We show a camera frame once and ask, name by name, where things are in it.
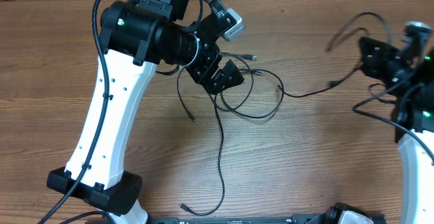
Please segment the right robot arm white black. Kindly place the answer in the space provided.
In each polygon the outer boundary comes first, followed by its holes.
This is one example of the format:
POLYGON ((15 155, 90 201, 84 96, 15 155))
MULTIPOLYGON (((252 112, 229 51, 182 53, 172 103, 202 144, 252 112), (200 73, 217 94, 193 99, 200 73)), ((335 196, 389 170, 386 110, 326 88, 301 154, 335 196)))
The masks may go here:
POLYGON ((359 40, 361 70, 396 98, 390 122, 401 157, 401 223, 433 222, 433 53, 411 38, 398 49, 369 37, 359 40))

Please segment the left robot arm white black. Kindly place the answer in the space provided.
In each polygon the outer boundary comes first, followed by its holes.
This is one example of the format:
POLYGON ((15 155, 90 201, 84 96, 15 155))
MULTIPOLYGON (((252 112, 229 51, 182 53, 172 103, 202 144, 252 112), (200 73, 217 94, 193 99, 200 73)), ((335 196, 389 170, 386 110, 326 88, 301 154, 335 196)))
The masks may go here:
POLYGON ((138 197, 142 178, 123 167, 125 150, 144 91, 160 62, 187 70, 208 94, 238 86, 232 61, 220 66, 217 40, 243 32, 242 17, 221 0, 199 0, 210 13, 180 26, 189 0, 116 1, 92 11, 98 74, 83 131, 67 164, 48 174, 47 186, 79 198, 113 223, 148 223, 138 197))

